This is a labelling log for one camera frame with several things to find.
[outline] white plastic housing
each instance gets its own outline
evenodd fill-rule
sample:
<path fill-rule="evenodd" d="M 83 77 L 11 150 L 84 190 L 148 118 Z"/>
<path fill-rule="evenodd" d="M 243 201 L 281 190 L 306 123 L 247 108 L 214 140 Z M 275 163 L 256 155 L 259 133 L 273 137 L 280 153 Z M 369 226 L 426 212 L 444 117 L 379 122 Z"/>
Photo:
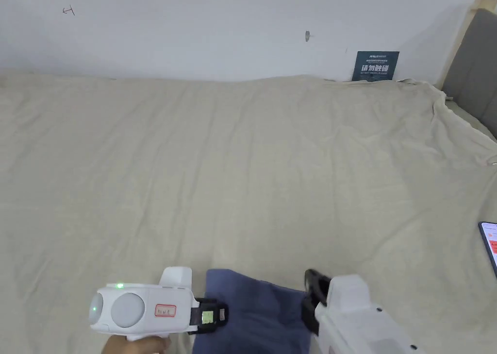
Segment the white plastic housing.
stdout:
<path fill-rule="evenodd" d="M 316 340 L 323 354 L 425 354 L 390 315 L 371 303 L 359 275 L 333 277 L 327 305 L 315 309 Z"/>
<path fill-rule="evenodd" d="M 197 330 L 197 326 L 190 326 L 191 309 L 199 307 L 199 302 L 191 291 L 189 268 L 165 269 L 157 286 L 108 284 L 97 293 L 102 298 L 94 297 L 89 315 L 90 322 L 94 321 L 90 327 L 98 332 L 126 335 L 128 340 L 135 340 Z"/>

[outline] small label sticker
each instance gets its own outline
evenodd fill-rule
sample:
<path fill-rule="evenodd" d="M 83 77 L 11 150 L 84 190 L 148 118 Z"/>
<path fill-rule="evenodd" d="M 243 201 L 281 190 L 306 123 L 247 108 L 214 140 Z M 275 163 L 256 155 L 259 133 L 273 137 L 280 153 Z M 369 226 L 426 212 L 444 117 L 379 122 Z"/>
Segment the small label sticker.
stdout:
<path fill-rule="evenodd" d="M 176 316 L 176 307 L 174 305 L 156 305 L 155 316 L 159 318 L 173 318 Z"/>

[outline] gray headboard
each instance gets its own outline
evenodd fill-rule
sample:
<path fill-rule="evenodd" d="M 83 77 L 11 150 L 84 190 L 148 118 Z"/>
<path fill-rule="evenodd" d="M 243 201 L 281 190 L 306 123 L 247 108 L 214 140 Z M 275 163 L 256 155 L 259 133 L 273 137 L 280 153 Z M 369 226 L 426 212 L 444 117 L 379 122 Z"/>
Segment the gray headboard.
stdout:
<path fill-rule="evenodd" d="M 476 12 L 442 90 L 497 137 L 497 15 Z"/>

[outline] hand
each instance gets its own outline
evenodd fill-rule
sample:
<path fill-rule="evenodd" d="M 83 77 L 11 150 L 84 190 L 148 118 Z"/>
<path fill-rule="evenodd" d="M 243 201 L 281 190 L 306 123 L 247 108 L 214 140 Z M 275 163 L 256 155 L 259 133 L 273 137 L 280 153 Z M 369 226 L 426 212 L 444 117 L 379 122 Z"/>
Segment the hand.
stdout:
<path fill-rule="evenodd" d="M 171 344 L 169 338 L 150 336 L 136 341 L 126 340 L 126 336 L 110 336 L 102 354 L 163 354 Z"/>

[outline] blue cloth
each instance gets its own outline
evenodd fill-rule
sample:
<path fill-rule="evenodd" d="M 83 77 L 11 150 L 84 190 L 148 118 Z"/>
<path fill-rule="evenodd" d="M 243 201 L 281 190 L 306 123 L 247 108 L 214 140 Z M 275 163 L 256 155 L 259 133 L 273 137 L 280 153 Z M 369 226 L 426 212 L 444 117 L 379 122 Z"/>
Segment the blue cloth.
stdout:
<path fill-rule="evenodd" d="M 225 327 L 196 336 L 193 354 L 308 354 L 304 296 L 231 270 L 208 270 L 205 297 L 228 304 L 229 318 Z"/>

